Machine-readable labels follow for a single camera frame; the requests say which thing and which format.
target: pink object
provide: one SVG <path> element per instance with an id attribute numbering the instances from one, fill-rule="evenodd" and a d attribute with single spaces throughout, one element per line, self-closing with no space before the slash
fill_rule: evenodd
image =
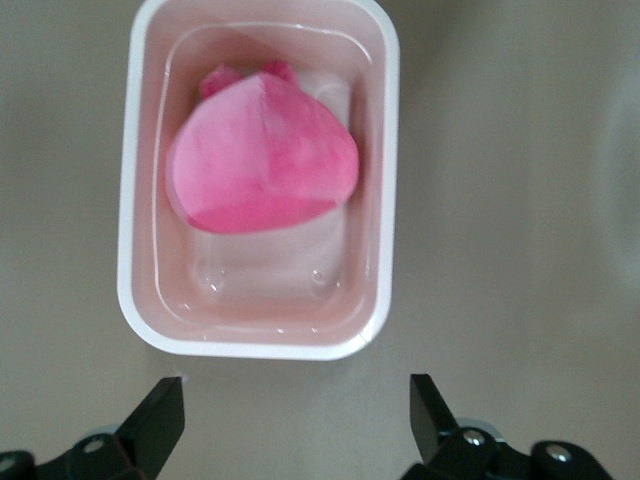
<path id="1" fill-rule="evenodd" d="M 223 63 L 200 82 L 200 96 L 203 99 L 209 98 L 232 83 L 239 82 L 242 78 L 242 74 L 235 68 Z"/>
<path id="2" fill-rule="evenodd" d="M 289 65 L 266 68 L 269 73 L 229 85 L 239 74 L 218 67 L 201 85 L 214 94 L 176 136 L 167 191 L 176 213 L 193 227 L 215 233 L 288 227 L 353 193 L 359 164 L 349 132 L 300 90 Z"/>

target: plastic container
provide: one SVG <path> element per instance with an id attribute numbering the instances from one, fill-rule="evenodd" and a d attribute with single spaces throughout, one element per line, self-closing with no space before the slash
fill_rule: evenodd
<path id="1" fill-rule="evenodd" d="M 165 157 L 218 63 L 291 63 L 347 126 L 361 174 L 349 202 L 311 222 L 213 235 L 174 214 Z M 168 352 L 329 360 L 367 345 L 391 300 L 399 47 L 372 0 L 148 0 L 131 37 L 118 297 L 133 330 Z"/>

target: beige table surface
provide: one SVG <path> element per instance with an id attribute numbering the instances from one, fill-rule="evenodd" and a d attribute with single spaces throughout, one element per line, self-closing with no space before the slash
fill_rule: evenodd
<path id="1" fill-rule="evenodd" d="M 514 447 L 565 439 L 637 478 L 640 3 L 380 3 L 402 48 L 391 313 L 362 352 L 306 363 L 133 333 L 115 285 L 140 2 L 0 0 L 0 451 L 51 459 L 180 373 L 161 478 L 395 479 L 428 372 Z"/>

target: white plastic container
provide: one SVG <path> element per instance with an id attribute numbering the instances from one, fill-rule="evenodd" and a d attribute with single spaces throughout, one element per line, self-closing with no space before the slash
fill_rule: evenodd
<path id="1" fill-rule="evenodd" d="M 220 62 L 291 63 L 350 130 L 344 207 L 293 228 L 212 235 L 164 189 L 166 152 Z M 133 330 L 185 355 L 329 360 L 380 331 L 391 300 L 399 47 L 373 0 L 147 0 L 131 37 L 118 297 Z"/>

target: peach-shaped sponge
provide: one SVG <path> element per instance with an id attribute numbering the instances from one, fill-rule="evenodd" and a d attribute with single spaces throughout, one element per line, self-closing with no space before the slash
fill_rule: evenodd
<path id="1" fill-rule="evenodd" d="M 189 225 L 214 233 L 283 228 L 346 202 L 358 150 L 346 128 L 270 62 L 247 78 L 219 66 L 169 151 L 167 192 Z"/>

